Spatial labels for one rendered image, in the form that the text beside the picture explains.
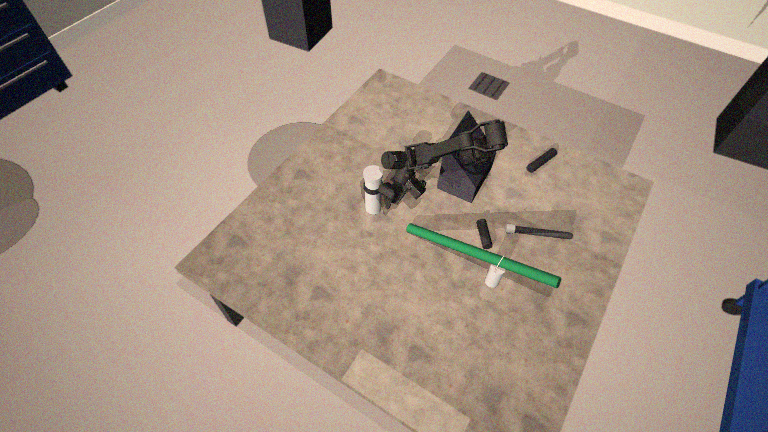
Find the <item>white cylindrical post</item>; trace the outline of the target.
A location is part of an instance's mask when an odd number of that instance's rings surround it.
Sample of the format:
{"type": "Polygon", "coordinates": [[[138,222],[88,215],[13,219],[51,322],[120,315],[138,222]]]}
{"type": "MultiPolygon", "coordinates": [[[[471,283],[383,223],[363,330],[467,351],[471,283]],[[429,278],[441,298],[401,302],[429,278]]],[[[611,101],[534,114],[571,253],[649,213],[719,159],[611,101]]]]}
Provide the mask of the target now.
{"type": "MultiPolygon", "coordinates": [[[[370,190],[376,190],[382,184],[383,170],[376,165],[370,165],[363,171],[365,187],[370,190]]],[[[365,209],[372,215],[381,211],[381,194],[370,195],[365,192],[365,209]]]]}

